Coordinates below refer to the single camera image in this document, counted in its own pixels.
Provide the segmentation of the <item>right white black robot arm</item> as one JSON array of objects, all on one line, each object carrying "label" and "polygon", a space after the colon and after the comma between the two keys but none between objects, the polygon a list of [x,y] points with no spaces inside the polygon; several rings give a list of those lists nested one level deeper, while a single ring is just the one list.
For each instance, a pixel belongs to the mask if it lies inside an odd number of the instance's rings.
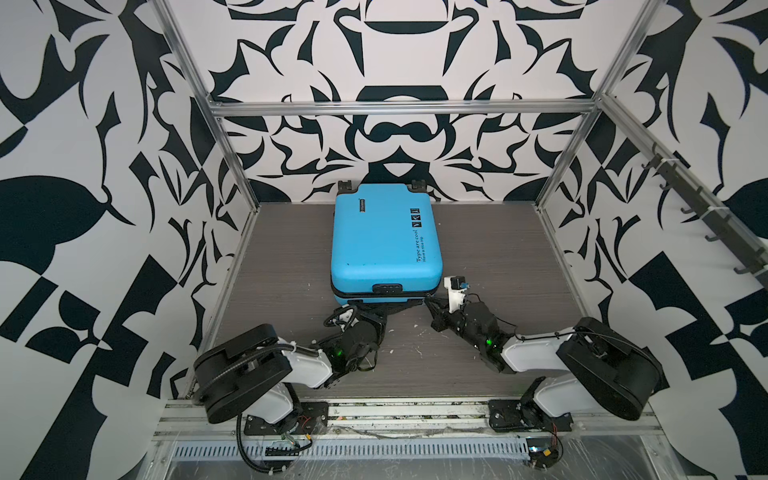
[{"label": "right white black robot arm", "polygon": [[552,429],[560,417],[599,409],[635,421],[665,380],[650,351],[592,317],[563,331],[525,336],[502,330],[503,321],[482,301],[429,297],[425,304],[432,328],[454,332],[491,370],[561,373],[534,379],[516,401],[513,423],[524,430]]}]

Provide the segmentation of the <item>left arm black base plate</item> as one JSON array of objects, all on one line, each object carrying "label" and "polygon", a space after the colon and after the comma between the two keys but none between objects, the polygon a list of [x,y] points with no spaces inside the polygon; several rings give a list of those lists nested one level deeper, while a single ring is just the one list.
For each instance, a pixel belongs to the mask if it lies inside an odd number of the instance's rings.
[{"label": "left arm black base plate", "polygon": [[248,415],[245,417],[243,430],[246,436],[313,434],[327,425],[328,413],[327,402],[302,402],[276,424],[269,424],[263,419]]}]

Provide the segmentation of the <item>blue hard-shell suitcase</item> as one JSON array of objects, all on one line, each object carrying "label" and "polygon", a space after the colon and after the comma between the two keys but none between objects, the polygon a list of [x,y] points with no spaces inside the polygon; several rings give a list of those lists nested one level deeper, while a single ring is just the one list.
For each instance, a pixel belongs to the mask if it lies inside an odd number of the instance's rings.
[{"label": "blue hard-shell suitcase", "polygon": [[330,282],[340,304],[423,299],[440,286],[443,267],[424,181],[338,183]]}]

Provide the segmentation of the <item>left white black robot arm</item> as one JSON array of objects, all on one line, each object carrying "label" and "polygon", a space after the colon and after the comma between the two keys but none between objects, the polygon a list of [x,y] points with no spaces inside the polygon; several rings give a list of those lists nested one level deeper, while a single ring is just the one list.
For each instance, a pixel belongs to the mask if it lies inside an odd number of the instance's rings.
[{"label": "left white black robot arm", "polygon": [[[304,412],[296,386],[329,388],[350,373],[376,366],[387,324],[382,309],[346,304],[323,324],[337,331],[314,346],[287,341],[273,325],[261,324],[206,351],[193,364],[197,387],[192,401],[204,408],[211,424],[235,421],[238,454],[259,474],[285,472],[294,458],[313,445],[310,438],[299,443],[293,437],[295,433],[310,436],[310,424],[318,417]],[[244,442],[247,420],[256,421],[287,444],[265,448],[271,460],[254,458]]]}]

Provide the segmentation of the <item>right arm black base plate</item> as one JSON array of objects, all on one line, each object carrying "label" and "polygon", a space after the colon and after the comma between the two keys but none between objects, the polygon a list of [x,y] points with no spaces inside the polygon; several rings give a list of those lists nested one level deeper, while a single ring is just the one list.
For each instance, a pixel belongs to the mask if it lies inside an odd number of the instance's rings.
[{"label": "right arm black base plate", "polygon": [[494,399],[488,401],[489,426],[498,433],[552,431],[571,432],[569,413],[552,417],[533,401]]}]

